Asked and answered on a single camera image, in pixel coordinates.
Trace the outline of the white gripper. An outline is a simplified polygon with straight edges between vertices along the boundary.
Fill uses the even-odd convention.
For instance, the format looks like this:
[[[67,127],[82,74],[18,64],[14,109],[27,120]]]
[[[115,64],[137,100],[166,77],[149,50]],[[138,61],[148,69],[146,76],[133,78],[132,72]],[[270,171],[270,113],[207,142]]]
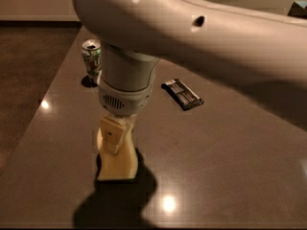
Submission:
[[[99,102],[108,112],[120,116],[105,116],[101,119],[103,149],[112,155],[118,153],[123,144],[124,135],[132,133],[137,113],[147,104],[153,92],[155,72],[149,76],[149,85],[142,90],[118,90],[103,81],[99,75]]]

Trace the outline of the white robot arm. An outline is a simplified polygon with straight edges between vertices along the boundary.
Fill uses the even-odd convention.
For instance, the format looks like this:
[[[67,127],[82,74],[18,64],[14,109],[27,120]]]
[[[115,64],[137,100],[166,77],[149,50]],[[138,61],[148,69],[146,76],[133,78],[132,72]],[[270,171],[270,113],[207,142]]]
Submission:
[[[138,111],[156,58],[243,92],[306,126],[307,27],[291,17],[204,0],[73,0],[102,41],[101,98]]]

